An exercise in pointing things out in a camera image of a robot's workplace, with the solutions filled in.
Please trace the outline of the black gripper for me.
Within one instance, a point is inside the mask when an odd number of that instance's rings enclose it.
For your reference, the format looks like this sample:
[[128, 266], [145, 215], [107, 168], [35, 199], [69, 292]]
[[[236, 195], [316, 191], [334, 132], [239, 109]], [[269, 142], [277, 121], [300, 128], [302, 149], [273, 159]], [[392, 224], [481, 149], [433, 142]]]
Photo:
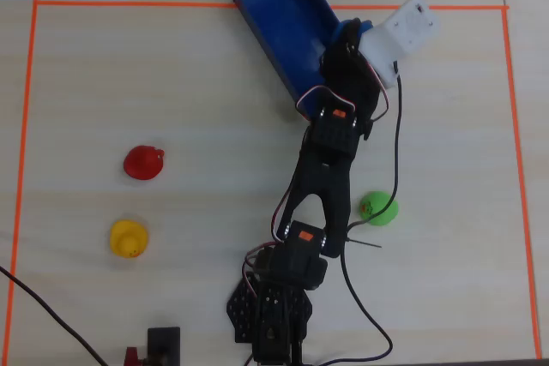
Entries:
[[368, 62], [358, 53], [360, 30], [359, 18], [340, 22], [336, 42], [321, 56], [320, 72], [328, 87], [355, 104], [358, 114], [372, 116], [386, 93]]

